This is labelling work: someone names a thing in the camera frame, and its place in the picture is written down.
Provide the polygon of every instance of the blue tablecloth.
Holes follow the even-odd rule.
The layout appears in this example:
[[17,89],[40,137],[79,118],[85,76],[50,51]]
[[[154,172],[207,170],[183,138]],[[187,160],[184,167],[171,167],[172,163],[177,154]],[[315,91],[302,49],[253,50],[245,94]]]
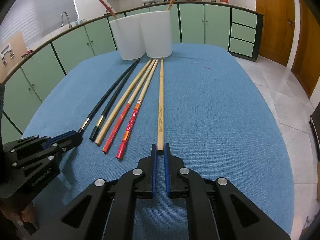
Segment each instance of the blue tablecloth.
[[[147,60],[145,55],[122,93]],[[132,62],[121,60],[118,51],[81,62],[42,103],[24,136],[53,137],[78,130]],[[84,133],[82,144],[64,155],[60,175],[34,200],[40,226],[95,179],[118,179],[135,168],[140,158],[150,155],[157,134],[159,72],[160,64],[124,160],[119,162],[115,155],[133,107],[107,155],[101,151],[104,143],[97,147],[88,138],[106,101]],[[172,154],[183,158],[186,167],[202,177],[229,179],[290,234],[294,188],[285,144],[262,95],[224,49],[173,45],[172,55],[164,60],[164,142],[170,143]],[[185,202],[166,197],[163,157],[157,158],[156,197],[137,201],[133,239],[188,239]]]

